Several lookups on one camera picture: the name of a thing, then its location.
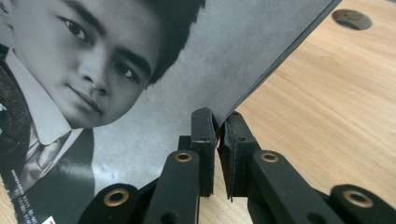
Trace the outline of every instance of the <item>wooden surface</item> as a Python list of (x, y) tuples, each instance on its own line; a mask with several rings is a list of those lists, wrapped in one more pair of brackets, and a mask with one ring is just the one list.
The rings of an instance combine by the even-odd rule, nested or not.
[[(237, 111), (261, 147), (284, 155), (313, 188), (353, 184), (396, 207), (396, 3), (338, 8), (373, 26), (351, 30), (328, 17)], [(13, 223), (1, 190), (0, 223)], [(251, 223), (246, 199), (227, 201), (219, 161), (200, 223)]]

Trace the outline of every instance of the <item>round hole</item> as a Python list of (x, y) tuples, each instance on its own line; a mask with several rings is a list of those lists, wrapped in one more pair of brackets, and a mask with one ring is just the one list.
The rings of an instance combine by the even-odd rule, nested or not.
[(344, 191), (344, 198), (346, 198), (346, 200), (350, 203), (353, 203), (362, 208), (369, 208), (373, 207), (374, 205), (373, 200), (353, 189)]
[(332, 19), (352, 30), (367, 30), (373, 25), (368, 16), (350, 9), (335, 10), (332, 13)]
[(177, 214), (173, 212), (167, 212), (163, 214), (161, 217), (161, 223), (162, 224), (175, 224), (177, 223)]
[(114, 207), (126, 202), (129, 193), (126, 189), (113, 189), (105, 196), (105, 205)]
[(324, 217), (316, 213), (308, 214), (308, 220), (313, 224), (326, 224)]
[(191, 156), (191, 154), (189, 154), (189, 153), (184, 153), (184, 152), (182, 152), (182, 153), (178, 153), (178, 154), (176, 155), (176, 160), (177, 160), (177, 161), (182, 161), (182, 162), (190, 161), (191, 158), (192, 158), (192, 156)]
[(266, 153), (262, 154), (262, 160), (268, 161), (268, 162), (277, 162), (279, 160), (279, 158), (272, 153), (266, 152)]

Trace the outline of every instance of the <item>suit jacket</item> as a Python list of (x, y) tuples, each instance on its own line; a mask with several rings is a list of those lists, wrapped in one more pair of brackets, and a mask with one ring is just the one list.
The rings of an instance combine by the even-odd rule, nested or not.
[[(7, 48), (0, 46), (0, 174), (6, 188), (13, 190), (16, 182), (11, 171), (21, 173), (32, 119), (21, 89), (5, 63), (5, 51)], [(18, 221), (24, 223), (23, 216), (30, 216), (32, 209), (38, 223), (50, 216), (57, 224), (78, 223), (94, 196), (92, 154), (92, 129), (84, 130), (51, 171), (13, 200)]]

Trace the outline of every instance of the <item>clamp jaw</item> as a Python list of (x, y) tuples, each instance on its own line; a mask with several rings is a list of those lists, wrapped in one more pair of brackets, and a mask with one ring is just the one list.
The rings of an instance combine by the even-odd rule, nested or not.
[(216, 148), (228, 197), (247, 197), (253, 223), (396, 223), (395, 209), (369, 190), (312, 189), (282, 155), (261, 150), (239, 113), (219, 128), (208, 108), (192, 113), (191, 136), (180, 136), (158, 179), (103, 189), (79, 223), (198, 223), (200, 197), (213, 193)]

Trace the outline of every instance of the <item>magazine cover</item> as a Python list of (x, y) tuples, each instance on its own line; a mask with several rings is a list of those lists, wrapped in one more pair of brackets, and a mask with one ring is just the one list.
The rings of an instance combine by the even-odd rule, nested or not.
[(0, 174), (20, 223), (77, 223), (161, 174), (191, 113), (218, 123), (333, 0), (0, 0)]

